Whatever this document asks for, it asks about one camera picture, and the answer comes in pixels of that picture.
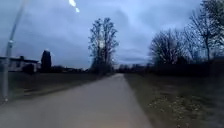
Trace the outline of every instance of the cloudy sky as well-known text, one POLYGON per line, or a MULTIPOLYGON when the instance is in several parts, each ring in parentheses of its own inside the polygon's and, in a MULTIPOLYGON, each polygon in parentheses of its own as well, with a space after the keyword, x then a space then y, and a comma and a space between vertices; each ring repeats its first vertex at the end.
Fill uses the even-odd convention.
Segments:
MULTIPOLYGON (((15 34, 14 57, 40 60, 43 50, 52 52, 54 65, 87 68, 89 29, 94 20, 110 17, 120 43, 117 63, 146 63, 148 46, 155 33, 182 28, 201 0, 29 0, 15 34)), ((0 56, 22 0, 0 1, 0 56)))

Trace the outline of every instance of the light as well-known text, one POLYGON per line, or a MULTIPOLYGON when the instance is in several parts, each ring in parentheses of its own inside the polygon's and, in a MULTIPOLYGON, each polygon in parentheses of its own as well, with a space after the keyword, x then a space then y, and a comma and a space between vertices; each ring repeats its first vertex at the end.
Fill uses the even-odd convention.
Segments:
POLYGON ((99 41, 99 47, 100 48, 104 48, 105 44, 104 44, 104 41, 103 40, 100 40, 99 41))
POLYGON ((74 0, 69 0, 69 3, 70 3, 70 5, 72 5, 73 7, 75 7, 75 6, 76 6, 76 3, 75 3, 75 1, 74 1, 74 0))
POLYGON ((76 11, 77 13, 79 13, 79 12, 80 12, 79 8, 75 8, 75 11, 76 11))
POLYGON ((76 13, 79 13, 79 12, 80 12, 79 8, 76 7, 75 0, 69 0, 69 4, 70 4, 72 7, 75 7, 75 11, 76 11, 76 13))

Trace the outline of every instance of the field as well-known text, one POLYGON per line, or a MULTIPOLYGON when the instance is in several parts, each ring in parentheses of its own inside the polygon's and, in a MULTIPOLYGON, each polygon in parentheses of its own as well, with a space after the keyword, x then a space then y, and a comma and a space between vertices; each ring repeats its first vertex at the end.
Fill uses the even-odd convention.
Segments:
POLYGON ((155 128, 223 128, 224 81, 126 74, 155 128))
POLYGON ((17 99, 24 98, 24 96, 29 98, 36 95, 44 95, 79 86, 101 77, 85 73, 37 73, 35 75, 27 75, 25 73, 11 72, 9 73, 9 98, 17 99))

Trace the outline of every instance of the pole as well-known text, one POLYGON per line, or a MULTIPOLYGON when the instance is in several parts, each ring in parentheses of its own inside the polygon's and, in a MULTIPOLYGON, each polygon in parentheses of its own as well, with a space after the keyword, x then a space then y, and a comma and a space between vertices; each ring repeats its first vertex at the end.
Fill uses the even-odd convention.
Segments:
POLYGON ((22 6, 20 7, 20 10, 16 16, 12 32, 9 37, 9 41, 6 47, 6 54, 5 54, 5 63, 4 63, 4 72, 3 72, 3 98, 7 102, 8 101, 8 70, 9 70, 9 62, 10 62, 10 56, 11 56, 11 51, 12 51, 12 46, 13 46, 13 38, 15 35, 16 28, 18 26, 18 23, 20 21, 20 18, 22 16, 22 13, 24 11, 24 8, 26 6, 28 0, 23 0, 22 6))

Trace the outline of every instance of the paved path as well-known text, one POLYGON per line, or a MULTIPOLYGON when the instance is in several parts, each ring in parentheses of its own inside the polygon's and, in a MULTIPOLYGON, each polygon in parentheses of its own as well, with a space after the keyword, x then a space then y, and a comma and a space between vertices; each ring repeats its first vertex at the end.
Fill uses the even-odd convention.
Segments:
POLYGON ((152 128, 122 74, 0 107, 0 128, 152 128))

